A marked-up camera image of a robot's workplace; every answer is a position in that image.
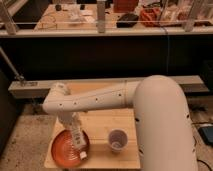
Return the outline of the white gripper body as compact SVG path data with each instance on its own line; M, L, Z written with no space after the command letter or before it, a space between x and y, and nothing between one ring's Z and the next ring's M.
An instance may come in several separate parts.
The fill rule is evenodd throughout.
M67 130L79 130L81 128L79 115L76 112L62 113L58 116L58 119Z

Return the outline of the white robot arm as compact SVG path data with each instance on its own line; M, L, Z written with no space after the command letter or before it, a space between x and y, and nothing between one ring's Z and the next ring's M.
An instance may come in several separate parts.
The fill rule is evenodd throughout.
M58 116L121 108L131 108L138 120L142 171L198 171L186 96L170 77L153 75L79 94L55 83L43 102L45 112Z

